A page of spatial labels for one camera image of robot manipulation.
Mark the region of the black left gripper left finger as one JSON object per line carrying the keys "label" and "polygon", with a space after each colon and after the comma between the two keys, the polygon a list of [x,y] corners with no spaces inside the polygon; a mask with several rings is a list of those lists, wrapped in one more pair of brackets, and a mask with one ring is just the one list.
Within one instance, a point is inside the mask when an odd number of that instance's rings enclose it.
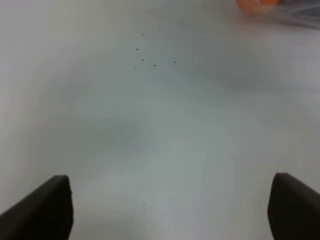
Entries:
{"label": "black left gripper left finger", "polygon": [[0,215],[0,238],[67,240],[73,223],[69,177],[55,175]]}

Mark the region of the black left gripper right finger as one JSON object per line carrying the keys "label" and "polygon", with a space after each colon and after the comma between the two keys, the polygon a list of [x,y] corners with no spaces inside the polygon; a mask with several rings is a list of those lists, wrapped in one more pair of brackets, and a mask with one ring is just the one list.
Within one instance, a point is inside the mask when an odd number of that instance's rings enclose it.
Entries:
{"label": "black left gripper right finger", "polygon": [[275,240],[318,240],[320,194],[288,173],[276,173],[267,217]]}

